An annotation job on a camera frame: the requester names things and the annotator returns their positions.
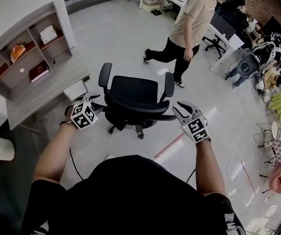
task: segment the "computer monitor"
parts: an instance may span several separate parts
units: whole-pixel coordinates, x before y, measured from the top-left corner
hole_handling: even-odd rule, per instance
[[[211,25],[215,27],[222,35],[225,34],[225,38],[230,40],[231,37],[236,33],[236,30],[217,13],[214,13],[211,20]]]

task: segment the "white floor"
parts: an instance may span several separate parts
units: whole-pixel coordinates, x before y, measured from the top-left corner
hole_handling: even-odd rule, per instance
[[[151,79],[159,83],[159,93],[162,94],[164,75],[158,72],[164,68],[173,72],[175,62],[163,64],[151,61],[145,65],[142,55],[146,47],[163,50],[175,22],[170,15],[163,13],[154,16],[139,10],[137,0],[111,1],[70,15],[76,48],[81,51],[91,71],[91,79],[87,82],[89,91],[103,95],[98,87],[99,72],[103,63],[110,62],[113,64],[110,81],[114,75]],[[185,89],[176,88],[171,105],[186,100],[202,110],[208,119],[212,146],[235,212],[248,234],[270,234],[263,229],[276,229],[281,222],[281,195],[262,195],[268,187],[266,180],[260,178],[259,174],[266,174],[270,170],[264,161],[272,154],[258,149],[253,134],[261,133],[256,123],[270,123],[274,116],[267,116],[266,106],[255,92],[252,80],[236,90],[232,88],[232,81],[224,80],[230,64],[239,58],[241,52],[237,51],[217,70],[210,72],[209,68],[216,62],[218,54],[213,50],[205,52],[205,46],[202,42],[200,52],[183,76]],[[50,137],[63,120],[66,105],[67,102],[44,116]],[[154,159],[157,153],[182,133],[179,123],[172,121],[158,122],[146,129],[143,140],[137,138],[135,131],[128,129],[110,135],[107,133],[110,124],[104,114],[98,117],[100,120],[93,127],[77,132],[72,144],[75,163],[84,178],[107,154],[139,154]],[[256,140],[261,143],[262,135],[257,136]],[[158,162],[186,181],[195,168],[195,156],[194,144],[183,136],[164,151]],[[70,158],[62,181],[66,188],[80,181]],[[195,176],[189,183],[195,185]]]

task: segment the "chair armrest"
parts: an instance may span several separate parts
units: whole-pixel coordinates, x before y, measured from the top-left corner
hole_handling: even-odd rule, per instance
[[[99,74],[99,86],[103,88],[104,93],[107,91],[111,69],[111,63],[104,63]]]
[[[165,73],[165,85],[164,85],[164,94],[166,97],[172,97],[174,94],[174,76],[172,73]]]

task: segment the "beige t-shirt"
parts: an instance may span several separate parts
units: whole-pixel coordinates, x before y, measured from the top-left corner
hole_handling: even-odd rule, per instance
[[[195,19],[192,29],[192,46],[195,47],[200,44],[201,39],[204,37],[205,32],[211,22],[214,14],[214,9],[217,0],[187,0],[184,13],[179,15],[179,18],[172,28],[170,40],[183,48],[185,48],[184,40],[184,19],[186,14]]]

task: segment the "cable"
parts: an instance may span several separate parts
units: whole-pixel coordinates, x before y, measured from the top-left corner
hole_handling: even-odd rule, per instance
[[[74,159],[73,159],[73,156],[72,156],[72,150],[71,150],[71,148],[70,148],[70,155],[71,155],[71,158],[72,158],[72,161],[73,161],[73,165],[74,165],[74,167],[75,167],[75,170],[76,170],[78,176],[81,178],[81,180],[83,180],[82,176],[81,176],[80,173],[78,172],[77,167],[76,167],[76,165],[75,165],[75,162],[74,162]]]
[[[229,176],[229,165],[230,165],[230,162],[231,162],[232,158],[236,156],[236,152],[235,152],[234,154],[233,154],[233,152],[234,152],[234,150],[235,150],[236,148],[237,148],[237,150],[240,149],[241,146],[242,146],[242,143],[243,143],[241,128],[242,128],[242,119],[243,119],[244,110],[245,110],[245,101],[246,101],[246,94],[245,94],[245,96],[244,96],[242,116],[241,116],[240,121],[239,121],[240,145],[239,145],[239,147],[238,147],[237,144],[236,144],[236,145],[234,146],[234,148],[232,149],[232,151],[230,152],[230,160],[229,160],[228,165],[227,165],[227,176],[228,176],[228,180],[229,180],[230,183],[232,183],[232,182],[231,182],[230,176]]]
[[[188,181],[190,180],[191,176],[194,174],[194,172],[196,171],[196,169],[193,170],[193,172],[190,174],[189,178],[187,179],[186,183],[188,183]]]
[[[244,54],[242,54],[238,59],[236,59],[233,63],[231,63],[230,67],[232,66],[232,64],[234,64],[234,63],[237,62],[239,59],[241,59],[243,55],[244,55]]]

